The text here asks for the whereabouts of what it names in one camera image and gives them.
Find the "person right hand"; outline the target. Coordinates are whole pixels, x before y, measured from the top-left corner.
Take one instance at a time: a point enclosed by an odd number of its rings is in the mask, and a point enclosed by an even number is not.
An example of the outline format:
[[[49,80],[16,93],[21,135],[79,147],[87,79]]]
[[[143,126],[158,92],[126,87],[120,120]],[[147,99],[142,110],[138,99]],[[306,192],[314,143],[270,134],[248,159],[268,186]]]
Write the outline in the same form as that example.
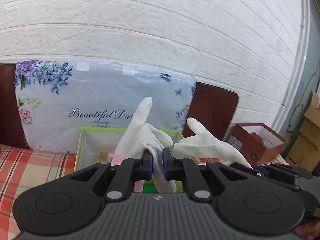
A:
[[[307,240],[319,239],[319,220],[311,220],[308,223],[302,224],[298,227],[296,233]]]

